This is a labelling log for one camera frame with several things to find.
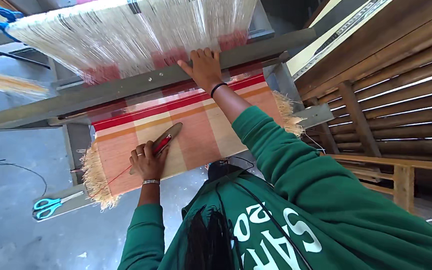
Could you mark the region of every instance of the finger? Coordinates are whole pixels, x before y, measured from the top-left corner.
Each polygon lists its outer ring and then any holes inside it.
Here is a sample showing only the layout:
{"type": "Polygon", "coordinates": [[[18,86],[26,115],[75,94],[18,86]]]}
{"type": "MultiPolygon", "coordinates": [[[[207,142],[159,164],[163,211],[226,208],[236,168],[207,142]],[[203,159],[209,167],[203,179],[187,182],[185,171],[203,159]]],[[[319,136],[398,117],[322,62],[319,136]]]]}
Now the finger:
{"type": "Polygon", "coordinates": [[[184,72],[186,72],[190,77],[192,77],[193,76],[193,68],[192,67],[190,67],[189,65],[188,65],[188,63],[186,63],[185,61],[183,61],[183,60],[179,60],[179,61],[177,61],[177,64],[184,70],[184,72]]]}
{"type": "Polygon", "coordinates": [[[219,51],[214,51],[214,59],[219,62],[219,51]]]}
{"type": "Polygon", "coordinates": [[[189,56],[190,56],[190,59],[193,60],[193,61],[194,61],[196,58],[199,58],[198,52],[195,51],[195,50],[192,50],[192,51],[190,52],[189,56]]]}
{"type": "Polygon", "coordinates": [[[205,52],[200,48],[197,50],[197,52],[199,57],[203,57],[205,55],[205,52]]]}
{"type": "Polygon", "coordinates": [[[153,149],[152,148],[153,148],[153,141],[148,141],[146,143],[146,145],[144,146],[144,155],[147,158],[150,158],[150,159],[154,158],[153,149]]]}
{"type": "Polygon", "coordinates": [[[132,159],[133,162],[137,162],[138,161],[138,153],[136,153],[136,149],[131,151],[131,157],[130,159],[132,159]]]}
{"type": "Polygon", "coordinates": [[[140,145],[136,146],[136,155],[138,157],[145,155],[145,145],[146,144],[140,144],[140,145]]]}
{"type": "Polygon", "coordinates": [[[211,49],[208,47],[204,49],[204,55],[211,58],[213,57],[213,54],[211,53],[211,49]]]}
{"type": "Polygon", "coordinates": [[[161,153],[161,155],[159,156],[159,162],[161,164],[164,164],[166,162],[166,158],[168,157],[168,153],[170,152],[170,146],[168,145],[163,152],[161,153]]]}

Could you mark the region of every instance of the fabric fringe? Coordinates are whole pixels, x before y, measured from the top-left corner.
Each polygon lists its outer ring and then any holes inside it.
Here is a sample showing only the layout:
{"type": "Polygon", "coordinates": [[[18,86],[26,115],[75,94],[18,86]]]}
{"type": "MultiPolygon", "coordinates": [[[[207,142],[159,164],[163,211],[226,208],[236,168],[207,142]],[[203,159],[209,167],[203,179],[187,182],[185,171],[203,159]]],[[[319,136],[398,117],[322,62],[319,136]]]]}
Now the fabric fringe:
{"type": "Polygon", "coordinates": [[[279,109],[279,114],[283,119],[284,129],[300,138],[301,134],[304,132],[304,128],[303,126],[298,125],[298,123],[303,119],[301,117],[293,116],[292,106],[293,103],[297,101],[292,101],[289,97],[279,93],[278,91],[273,91],[273,97],[279,109]]]}
{"type": "MultiPolygon", "coordinates": [[[[292,104],[294,101],[277,91],[273,91],[274,100],[279,109],[279,113],[284,122],[284,128],[287,132],[294,133],[298,138],[304,132],[304,129],[298,123],[302,120],[300,117],[294,117],[292,104]]],[[[101,211],[106,208],[113,208],[117,205],[120,196],[111,194],[108,181],[104,174],[103,165],[98,154],[98,145],[93,143],[87,150],[83,150],[85,155],[81,157],[84,171],[83,181],[88,190],[89,197],[101,205],[101,211]]]]}
{"type": "Polygon", "coordinates": [[[82,170],[84,171],[82,179],[88,190],[89,197],[93,201],[100,203],[101,211],[106,208],[111,209],[115,207],[120,196],[113,196],[111,194],[104,174],[103,164],[101,164],[101,159],[99,158],[98,145],[93,142],[89,149],[83,151],[85,155],[81,157],[82,170]]]}

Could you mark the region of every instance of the hand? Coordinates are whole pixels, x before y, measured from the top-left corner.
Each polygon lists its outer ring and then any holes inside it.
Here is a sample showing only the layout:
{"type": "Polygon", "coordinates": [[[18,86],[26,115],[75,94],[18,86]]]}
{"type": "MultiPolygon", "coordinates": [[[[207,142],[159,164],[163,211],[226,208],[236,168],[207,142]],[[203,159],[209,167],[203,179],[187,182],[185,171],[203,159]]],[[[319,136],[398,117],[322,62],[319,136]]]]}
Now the hand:
{"type": "Polygon", "coordinates": [[[166,147],[161,155],[153,156],[152,141],[138,145],[135,150],[131,151],[129,162],[143,180],[161,180],[163,175],[166,157],[168,156],[169,147],[166,147]]]}
{"type": "Polygon", "coordinates": [[[183,60],[177,64],[196,82],[196,84],[210,93],[215,86],[222,83],[219,52],[210,48],[191,51],[192,67],[183,60]]]}

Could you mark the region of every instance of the red stripe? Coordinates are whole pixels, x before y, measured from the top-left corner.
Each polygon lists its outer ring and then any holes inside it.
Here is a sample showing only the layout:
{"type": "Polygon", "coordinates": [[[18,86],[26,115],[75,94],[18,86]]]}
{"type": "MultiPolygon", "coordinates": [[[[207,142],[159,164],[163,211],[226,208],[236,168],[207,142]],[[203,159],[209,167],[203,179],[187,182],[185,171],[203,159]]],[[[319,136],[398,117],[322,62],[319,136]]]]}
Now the red stripe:
{"type": "MultiPolygon", "coordinates": [[[[256,76],[237,81],[236,83],[231,83],[229,87],[233,89],[233,91],[236,91],[262,82],[265,82],[265,77],[261,73],[256,76]]],[[[210,98],[210,95],[207,93],[197,93],[181,99],[169,101],[164,104],[148,107],[139,111],[118,115],[108,118],[106,120],[93,122],[92,125],[94,126],[95,131],[100,131],[113,126],[119,126],[136,120],[140,120],[149,116],[166,113],[177,108],[208,100],[210,98]]]]}

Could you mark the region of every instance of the woman's left hand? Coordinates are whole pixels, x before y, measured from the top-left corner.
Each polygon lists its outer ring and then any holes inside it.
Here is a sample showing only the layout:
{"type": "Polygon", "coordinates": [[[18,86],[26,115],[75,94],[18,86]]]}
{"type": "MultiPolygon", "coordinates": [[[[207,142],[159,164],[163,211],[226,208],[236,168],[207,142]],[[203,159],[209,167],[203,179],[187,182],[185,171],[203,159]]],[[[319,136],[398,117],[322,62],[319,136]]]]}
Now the woman's left hand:
{"type": "Polygon", "coordinates": [[[161,180],[169,147],[166,147],[161,155],[154,156],[152,151],[153,142],[138,145],[131,151],[129,162],[134,170],[139,173],[143,180],[161,180]]]}

